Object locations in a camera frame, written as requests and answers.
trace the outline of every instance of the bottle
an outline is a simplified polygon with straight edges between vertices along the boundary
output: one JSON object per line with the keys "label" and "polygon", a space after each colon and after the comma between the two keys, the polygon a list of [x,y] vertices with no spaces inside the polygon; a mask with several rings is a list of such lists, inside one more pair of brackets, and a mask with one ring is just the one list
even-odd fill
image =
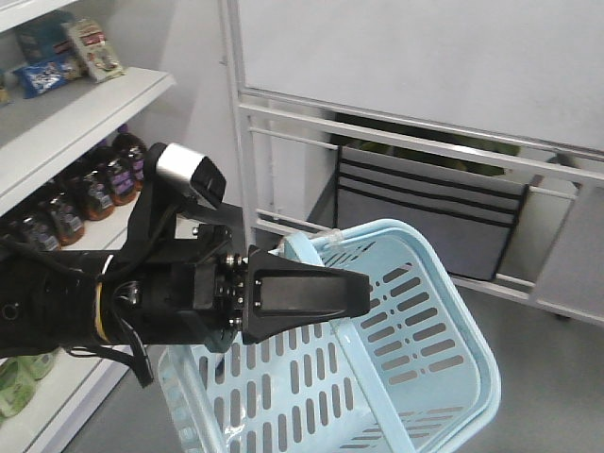
{"label": "bottle", "polygon": [[103,220],[115,210],[109,188],[99,173],[83,158],[76,160],[56,178],[61,190],[70,194],[88,220]]}
{"label": "bottle", "polygon": [[34,379],[40,380],[53,368],[57,353],[58,351],[55,350],[37,356],[21,356],[17,359]]}
{"label": "bottle", "polygon": [[116,206],[126,205],[136,198],[134,175],[130,164],[113,148],[107,146],[105,141],[89,153],[88,159],[109,187],[111,199]]}
{"label": "bottle", "polygon": [[60,242],[52,220],[41,210],[26,210],[18,229],[27,241],[42,252],[60,250]]}
{"label": "bottle", "polygon": [[36,382],[25,367],[11,358],[0,365],[0,414],[19,413],[36,393]]}
{"label": "bottle", "polygon": [[127,125],[121,125],[117,129],[118,135],[113,140],[111,147],[124,159],[130,162],[132,173],[134,173],[134,186],[137,191],[143,187],[143,165],[147,147],[136,135],[128,132]]}
{"label": "bottle", "polygon": [[84,235],[83,217],[76,202],[54,181],[49,181],[39,188],[34,195],[38,207],[46,212],[53,221],[61,246],[76,243]]}

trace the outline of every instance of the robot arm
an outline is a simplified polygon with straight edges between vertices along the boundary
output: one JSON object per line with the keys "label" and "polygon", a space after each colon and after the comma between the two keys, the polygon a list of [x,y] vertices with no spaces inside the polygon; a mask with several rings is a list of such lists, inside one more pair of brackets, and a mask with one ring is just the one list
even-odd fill
{"label": "robot arm", "polygon": [[[226,181],[211,160],[156,143],[115,251],[37,252],[0,239],[0,358],[63,347],[126,364],[152,380],[144,344],[204,344],[225,352],[283,330],[369,311],[367,276],[309,266],[250,247],[232,253],[226,226],[175,239],[176,215],[217,208]],[[110,348],[128,344],[132,355]]]}

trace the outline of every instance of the white cabinet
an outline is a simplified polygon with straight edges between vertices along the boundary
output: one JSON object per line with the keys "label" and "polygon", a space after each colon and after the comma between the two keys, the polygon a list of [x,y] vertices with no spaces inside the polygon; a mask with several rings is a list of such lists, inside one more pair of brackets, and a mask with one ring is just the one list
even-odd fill
{"label": "white cabinet", "polygon": [[[0,0],[0,33],[70,3]],[[0,109],[0,215],[174,84],[165,72],[129,67],[126,75],[105,83],[83,78],[34,99],[11,91],[13,103]],[[119,248],[133,207],[134,202],[106,220],[88,222],[85,236],[68,249]],[[2,451],[61,451],[125,370],[111,361],[61,352],[27,407],[0,427]]]}

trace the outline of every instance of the plastic basket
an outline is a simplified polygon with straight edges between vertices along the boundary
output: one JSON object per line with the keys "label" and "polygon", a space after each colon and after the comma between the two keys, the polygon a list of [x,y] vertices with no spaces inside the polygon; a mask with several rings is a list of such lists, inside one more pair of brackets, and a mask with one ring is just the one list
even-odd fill
{"label": "plastic basket", "polygon": [[447,452],[493,418],[495,359],[416,230],[296,233],[280,253],[369,275],[372,309],[225,355],[169,347],[160,384],[185,452]]}

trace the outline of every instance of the product package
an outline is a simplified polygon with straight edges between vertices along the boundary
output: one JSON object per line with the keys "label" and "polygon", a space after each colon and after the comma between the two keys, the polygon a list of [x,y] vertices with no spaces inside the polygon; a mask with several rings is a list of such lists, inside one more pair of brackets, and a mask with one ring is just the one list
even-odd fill
{"label": "product package", "polygon": [[83,217],[75,200],[50,181],[33,195],[38,207],[52,219],[61,246],[76,243],[84,235]]}
{"label": "product package", "polygon": [[125,205],[136,197],[135,177],[128,160],[120,157],[112,147],[100,143],[89,155],[90,162],[110,189],[116,206]]}
{"label": "product package", "polygon": [[36,392],[36,382],[15,358],[0,365],[0,413],[12,417],[19,413]]}
{"label": "product package", "polygon": [[51,220],[39,210],[27,212],[19,224],[19,230],[42,252],[60,250],[60,241]]}
{"label": "product package", "polygon": [[95,82],[103,82],[124,74],[124,67],[96,21],[82,19],[63,27]]}
{"label": "product package", "polygon": [[10,104],[10,96],[4,81],[4,71],[0,69],[0,107]]}
{"label": "product package", "polygon": [[62,190],[74,198],[80,212],[88,220],[103,220],[115,210],[109,187],[84,159],[78,159],[69,165],[55,180]]}
{"label": "product package", "polygon": [[72,13],[55,10],[16,26],[15,37],[27,62],[37,63],[69,52],[72,44],[63,24],[73,21]]}
{"label": "product package", "polygon": [[113,140],[111,146],[118,155],[127,159],[130,163],[132,173],[135,177],[134,185],[136,190],[139,191],[143,188],[143,166],[147,147],[136,135],[128,132],[127,125],[121,125],[117,131],[118,135]]}
{"label": "product package", "polygon": [[62,87],[68,81],[83,76],[80,63],[73,54],[62,54],[24,66],[15,70],[14,74],[24,88],[25,99]]}
{"label": "product package", "polygon": [[21,356],[17,360],[34,379],[40,380],[53,368],[57,353],[58,351],[53,351],[38,356]]}

